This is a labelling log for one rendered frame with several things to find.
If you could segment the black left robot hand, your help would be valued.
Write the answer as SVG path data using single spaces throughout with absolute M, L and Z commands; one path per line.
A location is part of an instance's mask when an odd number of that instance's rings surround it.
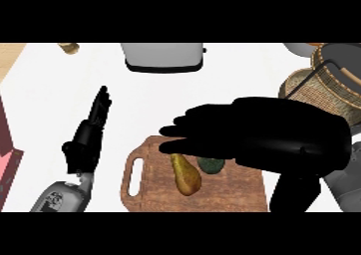
M 93 173 L 96 170 L 111 104 L 108 87 L 102 86 L 93 101 L 88 118 L 79 123 L 74 139 L 62 145 L 69 174 Z

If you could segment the pink open box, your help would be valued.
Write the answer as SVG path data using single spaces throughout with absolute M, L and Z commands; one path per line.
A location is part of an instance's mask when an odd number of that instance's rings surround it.
M 13 146 L 0 96 L 0 211 L 7 199 L 23 151 Z

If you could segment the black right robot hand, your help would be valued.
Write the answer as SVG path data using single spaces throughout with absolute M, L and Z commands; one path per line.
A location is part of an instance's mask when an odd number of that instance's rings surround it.
M 161 128 L 162 153 L 232 159 L 279 174 L 269 210 L 303 212 L 320 193 L 319 179 L 344 169 L 352 154 L 344 118 L 289 99 L 239 98 L 202 105 Z

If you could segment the tiered wicker basket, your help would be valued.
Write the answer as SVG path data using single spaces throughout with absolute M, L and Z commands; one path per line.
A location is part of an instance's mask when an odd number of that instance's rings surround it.
M 322 43 L 312 52 L 310 67 L 288 76 L 278 97 L 318 107 L 356 125 L 361 122 L 361 43 Z

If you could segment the small tan jar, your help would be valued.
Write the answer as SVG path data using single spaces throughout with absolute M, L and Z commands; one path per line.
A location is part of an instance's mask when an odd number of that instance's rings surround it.
M 59 47 L 69 55 L 74 55 L 79 50 L 79 45 L 77 43 L 59 43 Z

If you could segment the brown wooden cutting board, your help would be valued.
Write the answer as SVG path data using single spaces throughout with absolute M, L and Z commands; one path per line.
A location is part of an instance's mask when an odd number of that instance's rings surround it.
M 201 188 L 183 196 L 176 186 L 171 158 L 159 153 L 159 144 L 170 137 L 152 135 L 131 151 L 121 185 L 121 200 L 131 212 L 266 212 L 267 203 L 261 172 L 227 160 L 218 174 L 199 173 Z M 143 160 L 140 190 L 130 195 L 136 159 Z

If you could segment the grey round bowl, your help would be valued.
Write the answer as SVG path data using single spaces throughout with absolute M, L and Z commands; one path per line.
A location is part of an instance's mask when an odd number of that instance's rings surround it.
M 284 46 L 294 55 L 306 58 L 310 57 L 315 50 L 315 46 L 306 43 L 285 43 Z

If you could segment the green avocado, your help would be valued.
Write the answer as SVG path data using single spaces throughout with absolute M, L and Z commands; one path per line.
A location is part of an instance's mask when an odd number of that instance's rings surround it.
M 224 160 L 215 158 L 199 157 L 196 159 L 196 164 L 201 171 L 207 174 L 218 174 L 224 166 Z

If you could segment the yellow-brown pear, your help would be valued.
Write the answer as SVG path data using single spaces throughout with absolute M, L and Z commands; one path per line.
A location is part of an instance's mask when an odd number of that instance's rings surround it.
M 198 170 L 179 153 L 171 154 L 171 164 L 179 192 L 183 196 L 190 196 L 201 188 L 201 176 Z

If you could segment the grey toaster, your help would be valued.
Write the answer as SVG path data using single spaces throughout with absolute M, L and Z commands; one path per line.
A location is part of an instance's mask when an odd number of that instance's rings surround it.
M 176 74 L 202 67 L 202 43 L 122 43 L 121 48 L 131 72 Z

